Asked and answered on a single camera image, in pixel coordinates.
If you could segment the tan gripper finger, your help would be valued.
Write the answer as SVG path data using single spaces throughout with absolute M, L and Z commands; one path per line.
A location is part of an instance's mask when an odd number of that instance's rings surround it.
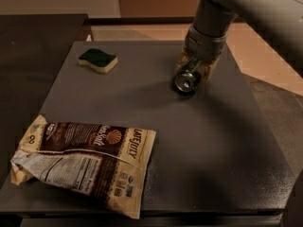
M 180 69 L 184 66 L 184 64 L 187 63 L 190 59 L 191 54 L 187 50 L 183 49 L 175 64 L 174 71 L 179 72 Z
M 212 77 L 219 60 L 203 61 L 201 65 L 202 69 L 202 83 L 207 83 Z

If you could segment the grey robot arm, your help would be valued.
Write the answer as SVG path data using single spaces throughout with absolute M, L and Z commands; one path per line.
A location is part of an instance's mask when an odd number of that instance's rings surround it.
M 294 70 L 303 69 L 302 0 L 200 0 L 176 63 L 174 83 L 191 90 L 205 83 L 221 56 L 231 23 L 241 17 Z

